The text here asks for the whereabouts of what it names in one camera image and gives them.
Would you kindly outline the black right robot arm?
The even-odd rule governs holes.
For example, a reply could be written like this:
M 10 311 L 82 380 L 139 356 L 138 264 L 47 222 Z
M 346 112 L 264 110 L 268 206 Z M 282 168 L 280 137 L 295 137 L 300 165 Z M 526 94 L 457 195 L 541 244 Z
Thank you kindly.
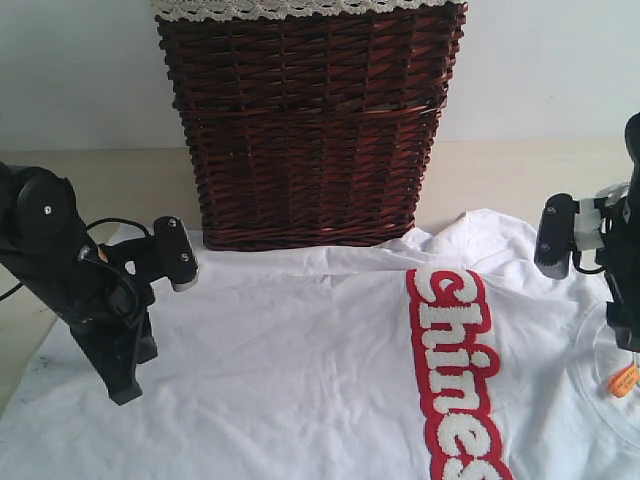
M 607 324 L 620 349 L 639 352 L 639 114 L 625 126 L 625 144 L 633 162 L 626 197 L 613 208 L 610 230 L 599 255 L 612 295 Z

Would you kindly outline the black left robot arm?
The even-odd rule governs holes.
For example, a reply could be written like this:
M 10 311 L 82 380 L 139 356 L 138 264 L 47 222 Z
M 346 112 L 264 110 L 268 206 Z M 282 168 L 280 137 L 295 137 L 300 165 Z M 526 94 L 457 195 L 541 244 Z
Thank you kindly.
M 1 264 L 68 325 L 114 403 L 141 396 L 136 367 L 157 355 L 149 291 L 88 234 L 67 179 L 2 165 Z

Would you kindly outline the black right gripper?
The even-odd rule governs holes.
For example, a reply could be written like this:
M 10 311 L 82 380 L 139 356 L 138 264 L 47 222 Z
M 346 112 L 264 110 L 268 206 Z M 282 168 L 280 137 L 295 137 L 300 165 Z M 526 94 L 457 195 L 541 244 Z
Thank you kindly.
M 639 349 L 639 217 L 629 213 L 623 197 L 606 211 L 603 248 L 596 254 L 612 300 L 606 321 L 622 350 Z

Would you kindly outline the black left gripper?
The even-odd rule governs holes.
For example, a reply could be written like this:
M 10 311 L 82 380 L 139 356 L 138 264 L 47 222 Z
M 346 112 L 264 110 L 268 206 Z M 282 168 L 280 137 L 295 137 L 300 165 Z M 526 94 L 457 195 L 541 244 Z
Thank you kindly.
M 19 244 L 19 280 L 67 323 L 118 406 L 142 395 L 136 368 L 158 355 L 148 312 L 157 279 L 150 239 Z

